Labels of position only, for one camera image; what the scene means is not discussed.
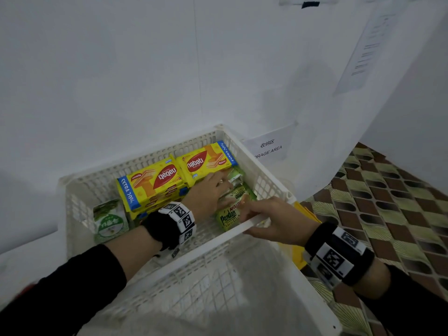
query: black sleeve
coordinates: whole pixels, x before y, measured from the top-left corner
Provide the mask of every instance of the black sleeve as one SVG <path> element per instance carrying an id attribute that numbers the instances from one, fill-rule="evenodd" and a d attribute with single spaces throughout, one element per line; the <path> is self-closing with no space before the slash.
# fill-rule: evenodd
<path id="1" fill-rule="evenodd" d="M 403 271 L 386 265 L 391 285 L 377 300 L 358 295 L 383 326 L 394 336 L 436 335 L 446 328 L 448 302 L 441 299 Z"/>
<path id="2" fill-rule="evenodd" d="M 5 335 L 26 331 L 73 335 L 125 286 L 126 276 L 116 257 L 106 246 L 97 245 L 9 303 L 0 312 L 0 325 Z"/>

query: person's left hand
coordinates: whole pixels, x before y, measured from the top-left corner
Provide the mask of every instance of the person's left hand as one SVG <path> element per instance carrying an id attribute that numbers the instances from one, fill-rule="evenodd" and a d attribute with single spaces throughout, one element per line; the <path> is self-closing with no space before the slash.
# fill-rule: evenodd
<path id="1" fill-rule="evenodd" d="M 218 204 L 218 199 L 232 188 L 233 185 L 227 180 L 227 172 L 210 173 L 190 189 L 182 199 L 182 204 L 191 210 L 195 222 L 200 223 L 235 201 L 234 198 L 224 199 Z"/>

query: floor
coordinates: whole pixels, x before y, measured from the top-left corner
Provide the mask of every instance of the floor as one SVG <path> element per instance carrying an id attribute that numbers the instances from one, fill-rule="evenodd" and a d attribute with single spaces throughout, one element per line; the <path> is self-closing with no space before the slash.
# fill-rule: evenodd
<path id="1" fill-rule="evenodd" d="M 331 183 L 301 204 L 448 298 L 448 196 L 358 143 Z M 386 335 L 351 288 L 341 284 L 330 292 L 308 265 L 302 273 L 339 317 L 345 335 Z"/>

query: person's right hand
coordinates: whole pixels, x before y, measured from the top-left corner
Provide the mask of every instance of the person's right hand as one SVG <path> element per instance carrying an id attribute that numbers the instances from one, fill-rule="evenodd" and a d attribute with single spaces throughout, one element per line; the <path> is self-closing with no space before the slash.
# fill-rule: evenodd
<path id="1" fill-rule="evenodd" d="M 253 217 L 254 213 L 264 213 L 271 218 L 269 227 L 251 227 L 245 234 L 283 244 L 305 246 L 320 224 L 278 197 L 246 202 L 239 209 L 241 222 Z"/>

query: white sign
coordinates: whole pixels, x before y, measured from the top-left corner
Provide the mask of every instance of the white sign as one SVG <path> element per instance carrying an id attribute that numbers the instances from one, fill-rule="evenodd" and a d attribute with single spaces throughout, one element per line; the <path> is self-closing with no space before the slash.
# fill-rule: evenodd
<path id="1" fill-rule="evenodd" d="M 378 3 L 345 67 L 335 94 L 358 90 L 364 86 L 373 64 L 407 3 L 408 0 L 386 0 Z"/>
<path id="2" fill-rule="evenodd" d="M 297 122 L 294 122 L 281 129 L 242 142 L 254 157 L 263 164 L 283 160 L 286 158 L 288 148 L 291 145 L 296 126 Z"/>

